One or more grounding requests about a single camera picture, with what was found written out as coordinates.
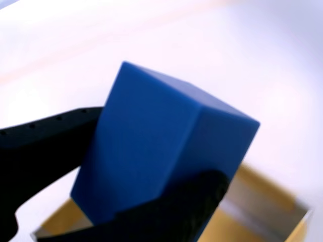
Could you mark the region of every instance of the cube face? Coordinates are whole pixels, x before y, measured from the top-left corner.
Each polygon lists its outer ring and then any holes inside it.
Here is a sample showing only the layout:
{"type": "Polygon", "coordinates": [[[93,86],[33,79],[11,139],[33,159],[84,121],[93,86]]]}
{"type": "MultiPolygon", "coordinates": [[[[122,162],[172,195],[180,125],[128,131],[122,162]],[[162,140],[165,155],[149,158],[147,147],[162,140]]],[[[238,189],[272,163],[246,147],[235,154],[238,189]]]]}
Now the cube face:
{"type": "Polygon", "coordinates": [[[72,191],[92,222],[104,222],[116,211],[161,194],[200,108],[160,80],[123,64],[72,191]]]}
{"type": "Polygon", "coordinates": [[[253,119],[203,107],[170,183],[213,169],[231,180],[258,128],[259,123],[253,119]]]}
{"type": "Polygon", "coordinates": [[[99,224],[200,171],[231,179],[258,126],[188,83],[123,63],[71,196],[99,224]]]}

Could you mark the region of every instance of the blue block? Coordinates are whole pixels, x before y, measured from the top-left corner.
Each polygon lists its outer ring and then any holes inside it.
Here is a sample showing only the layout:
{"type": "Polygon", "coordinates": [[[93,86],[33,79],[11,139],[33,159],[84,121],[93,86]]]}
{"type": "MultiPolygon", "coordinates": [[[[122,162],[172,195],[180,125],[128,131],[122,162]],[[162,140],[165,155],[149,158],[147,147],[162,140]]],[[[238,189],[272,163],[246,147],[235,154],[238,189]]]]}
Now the blue block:
{"type": "Polygon", "coordinates": [[[71,196],[99,224],[202,171],[232,179],[258,127],[189,83],[123,63],[71,196]]]}

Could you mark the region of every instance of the white table surface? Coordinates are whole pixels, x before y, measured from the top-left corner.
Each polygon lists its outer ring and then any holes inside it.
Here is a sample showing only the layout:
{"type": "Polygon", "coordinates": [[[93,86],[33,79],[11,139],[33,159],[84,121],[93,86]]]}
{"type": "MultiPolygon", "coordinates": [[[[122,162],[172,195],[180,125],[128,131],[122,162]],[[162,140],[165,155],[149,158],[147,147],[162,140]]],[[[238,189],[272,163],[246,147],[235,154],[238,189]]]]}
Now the white table surface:
{"type": "MultiPolygon", "coordinates": [[[[0,128],[103,105],[127,60],[191,82],[261,122],[245,162],[315,209],[323,241],[323,3],[21,0],[0,10],[0,128]]],[[[17,211],[30,233],[77,171],[17,211]]]]}

